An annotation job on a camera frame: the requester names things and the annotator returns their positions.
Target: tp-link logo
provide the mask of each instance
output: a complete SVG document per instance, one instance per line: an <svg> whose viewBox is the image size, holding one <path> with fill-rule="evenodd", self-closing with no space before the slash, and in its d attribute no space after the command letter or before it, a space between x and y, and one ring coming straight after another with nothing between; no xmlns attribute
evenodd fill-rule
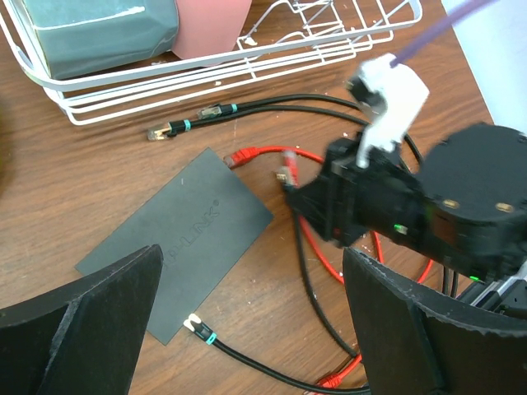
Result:
<svg viewBox="0 0 527 395"><path fill-rule="evenodd" d="M194 223L186 235L179 237L176 243L170 247L167 255L170 257L170 262L167 264L171 266L176 262L176 257L182 249L190 247L199 239L199 236L220 216L218 206L220 202L214 200L208 210L199 218L199 221Z"/></svg>

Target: red connector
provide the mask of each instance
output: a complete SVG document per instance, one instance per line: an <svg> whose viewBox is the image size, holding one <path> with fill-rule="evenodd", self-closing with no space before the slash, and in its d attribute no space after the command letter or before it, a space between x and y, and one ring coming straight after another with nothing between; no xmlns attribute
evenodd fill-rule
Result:
<svg viewBox="0 0 527 395"><path fill-rule="evenodd" d="M293 178L293 183L295 187L298 187L298 165L296 164L296 153L293 151L284 151L283 152L283 161L284 166L286 166L289 171L291 171L291 177Z"/></svg>
<svg viewBox="0 0 527 395"><path fill-rule="evenodd" d="M330 374L329 376L324 377L318 382L320 387L324 388L336 388L342 384L343 378L340 377L340 374Z"/></svg>
<svg viewBox="0 0 527 395"><path fill-rule="evenodd" d="M223 162L229 167L229 169L234 169L235 167L251 162L258 155L260 155L260 149L256 146L250 146L243 150L236 151L232 155L226 156L223 158Z"/></svg>

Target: metal connector tip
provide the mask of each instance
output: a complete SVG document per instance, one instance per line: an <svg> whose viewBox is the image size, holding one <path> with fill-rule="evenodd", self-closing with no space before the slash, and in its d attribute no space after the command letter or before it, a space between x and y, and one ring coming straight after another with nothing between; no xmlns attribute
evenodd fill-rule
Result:
<svg viewBox="0 0 527 395"><path fill-rule="evenodd" d="M276 172L277 180L284 185L294 185L294 179L291 174L291 169L286 166L282 166Z"/></svg>
<svg viewBox="0 0 527 395"><path fill-rule="evenodd" d="M232 159L230 156L223 158L223 163L225 163L229 169L232 169L235 165L234 159Z"/></svg>
<svg viewBox="0 0 527 395"><path fill-rule="evenodd" d="M291 151L291 150L286 150L283 152L283 155L286 157L286 158L291 158L291 159L296 159L296 153L294 151Z"/></svg>
<svg viewBox="0 0 527 395"><path fill-rule="evenodd" d="M199 119L216 118L220 115L222 115L222 109L220 109L219 105L211 105L198 111Z"/></svg>
<svg viewBox="0 0 527 395"><path fill-rule="evenodd" d="M172 127L169 123L162 123L156 125L153 128L149 128L147 131L147 138L151 142L158 142L160 140L166 140L170 138L168 133L172 132Z"/></svg>

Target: white connector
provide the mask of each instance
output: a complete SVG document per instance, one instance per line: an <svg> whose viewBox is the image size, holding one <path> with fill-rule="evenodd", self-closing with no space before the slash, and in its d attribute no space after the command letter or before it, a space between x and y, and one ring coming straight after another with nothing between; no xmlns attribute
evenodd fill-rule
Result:
<svg viewBox="0 0 527 395"><path fill-rule="evenodd" d="M424 82L410 67L403 64L391 67L393 59L395 56L387 53L364 62L348 87L371 121L364 130L357 153L357 166L363 169L369 165L372 147L393 152L396 144L403 141L429 94ZM366 96L373 100L367 102Z"/></svg>
<svg viewBox="0 0 527 395"><path fill-rule="evenodd" d="M189 315L187 319L183 321L183 325L190 330L191 332L195 332L196 328L192 323L201 323L201 318L198 317L196 314L192 313Z"/></svg>

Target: gold screw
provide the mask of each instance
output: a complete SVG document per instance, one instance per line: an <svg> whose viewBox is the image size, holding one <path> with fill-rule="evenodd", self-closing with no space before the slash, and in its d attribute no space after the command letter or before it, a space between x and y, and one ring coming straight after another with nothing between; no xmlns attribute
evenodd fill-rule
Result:
<svg viewBox="0 0 527 395"><path fill-rule="evenodd" d="M459 203L457 203L455 200L445 199L443 201L443 204L447 206L448 208L453 208L453 209L459 208Z"/></svg>
<svg viewBox="0 0 527 395"><path fill-rule="evenodd" d="M507 203L497 203L496 208L499 211L503 211L503 212L513 212L514 211L514 207Z"/></svg>

